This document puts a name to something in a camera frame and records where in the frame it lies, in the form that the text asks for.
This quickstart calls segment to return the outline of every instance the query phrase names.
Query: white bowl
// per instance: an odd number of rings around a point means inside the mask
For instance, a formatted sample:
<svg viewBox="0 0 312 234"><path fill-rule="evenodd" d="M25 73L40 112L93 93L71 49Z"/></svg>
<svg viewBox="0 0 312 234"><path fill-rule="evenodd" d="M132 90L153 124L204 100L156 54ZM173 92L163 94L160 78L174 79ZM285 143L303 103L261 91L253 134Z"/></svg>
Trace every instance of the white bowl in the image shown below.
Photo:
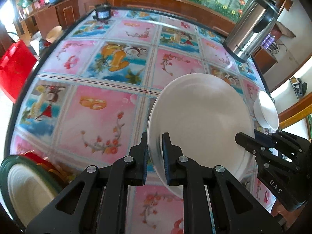
<svg viewBox="0 0 312 234"><path fill-rule="evenodd" d="M254 102L254 114L261 127L278 129L278 113L272 99L265 91L258 91L258 97Z"/></svg>
<svg viewBox="0 0 312 234"><path fill-rule="evenodd" d="M55 26L51 31L46 35L46 40L50 43L53 43L63 34L62 26Z"/></svg>

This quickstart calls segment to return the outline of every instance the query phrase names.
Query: white wall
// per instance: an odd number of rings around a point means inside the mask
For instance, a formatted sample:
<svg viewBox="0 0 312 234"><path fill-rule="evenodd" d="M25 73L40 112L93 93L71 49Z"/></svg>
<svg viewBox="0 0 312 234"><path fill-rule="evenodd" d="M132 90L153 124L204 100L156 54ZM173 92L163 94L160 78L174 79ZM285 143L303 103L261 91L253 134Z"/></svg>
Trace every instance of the white wall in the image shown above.
<svg viewBox="0 0 312 234"><path fill-rule="evenodd" d="M298 102L297 95L289 80L273 91L271 96L275 100L277 113L285 111L287 108Z"/></svg>
<svg viewBox="0 0 312 234"><path fill-rule="evenodd" d="M289 11L284 9L278 21L293 31L296 37L280 38L280 52L275 55L278 63L264 74L269 89L273 89L289 76L312 52L312 22L299 0L292 1L293 6Z"/></svg>

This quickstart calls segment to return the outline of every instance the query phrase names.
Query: stack of plates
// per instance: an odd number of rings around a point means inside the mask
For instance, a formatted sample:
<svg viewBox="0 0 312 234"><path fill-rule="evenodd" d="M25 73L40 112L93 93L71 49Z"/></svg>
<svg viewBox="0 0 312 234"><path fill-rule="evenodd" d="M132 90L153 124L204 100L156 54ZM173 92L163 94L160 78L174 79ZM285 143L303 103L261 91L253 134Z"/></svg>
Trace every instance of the stack of plates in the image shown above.
<svg viewBox="0 0 312 234"><path fill-rule="evenodd" d="M22 229L66 184L64 175L54 165L33 152L9 156L0 167L0 187L4 202Z"/></svg>

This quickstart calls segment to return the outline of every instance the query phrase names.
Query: thermos lid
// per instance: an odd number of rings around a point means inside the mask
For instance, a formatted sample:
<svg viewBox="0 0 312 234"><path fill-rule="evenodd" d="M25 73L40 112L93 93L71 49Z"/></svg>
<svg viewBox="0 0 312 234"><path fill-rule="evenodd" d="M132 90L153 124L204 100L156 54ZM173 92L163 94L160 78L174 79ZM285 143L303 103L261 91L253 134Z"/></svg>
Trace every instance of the thermos lid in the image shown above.
<svg viewBox="0 0 312 234"><path fill-rule="evenodd" d="M272 10L273 17L278 18L279 9L276 6L274 0L255 0L256 3L259 3L262 7L266 8L267 10Z"/></svg>

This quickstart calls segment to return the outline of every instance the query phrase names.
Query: black thermos handle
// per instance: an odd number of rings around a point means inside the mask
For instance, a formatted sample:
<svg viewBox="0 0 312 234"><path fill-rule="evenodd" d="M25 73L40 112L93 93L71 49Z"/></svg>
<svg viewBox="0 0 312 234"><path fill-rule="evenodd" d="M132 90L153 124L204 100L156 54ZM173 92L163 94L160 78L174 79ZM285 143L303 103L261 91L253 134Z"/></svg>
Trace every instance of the black thermos handle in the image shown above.
<svg viewBox="0 0 312 234"><path fill-rule="evenodd" d="M268 26L271 20L274 18L274 10L268 9L262 20L252 29L254 32L258 33L263 31L264 28Z"/></svg>

